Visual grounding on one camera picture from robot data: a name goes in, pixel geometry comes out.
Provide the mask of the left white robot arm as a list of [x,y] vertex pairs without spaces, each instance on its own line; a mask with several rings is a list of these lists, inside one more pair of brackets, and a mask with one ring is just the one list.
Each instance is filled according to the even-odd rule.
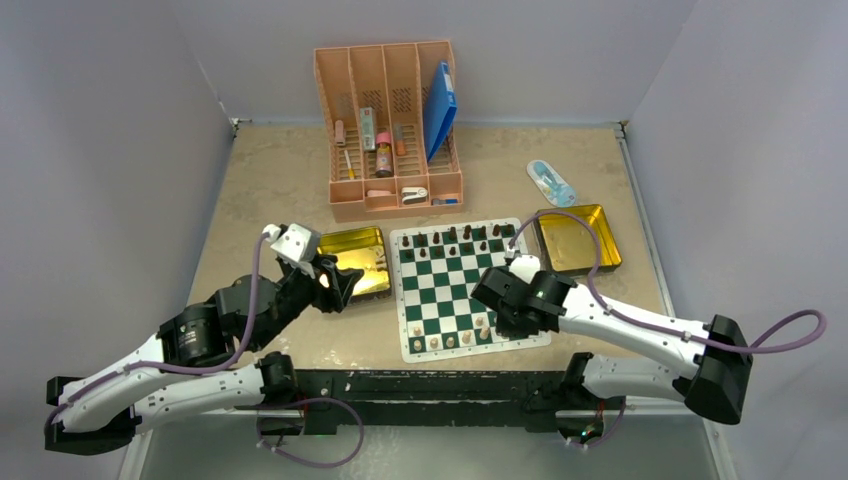
[[217,409],[284,409],[300,397],[289,356],[268,354],[245,367],[247,352],[264,349],[300,314],[338,313],[363,278],[320,255],[305,274],[283,265],[277,281],[252,271],[207,300],[187,306],[140,347],[86,378],[56,376],[46,401],[48,451],[91,456],[128,445],[155,426]]

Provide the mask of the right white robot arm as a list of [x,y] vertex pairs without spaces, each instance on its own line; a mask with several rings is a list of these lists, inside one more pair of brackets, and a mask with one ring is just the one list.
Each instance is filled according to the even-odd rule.
[[564,376],[561,392],[576,407],[619,396],[663,398],[726,425],[741,421],[752,355],[738,323],[709,323],[649,312],[606,298],[554,272],[518,275],[488,269],[471,296],[496,314],[495,330],[510,339],[541,332],[577,334],[636,353],[634,359],[593,356]]

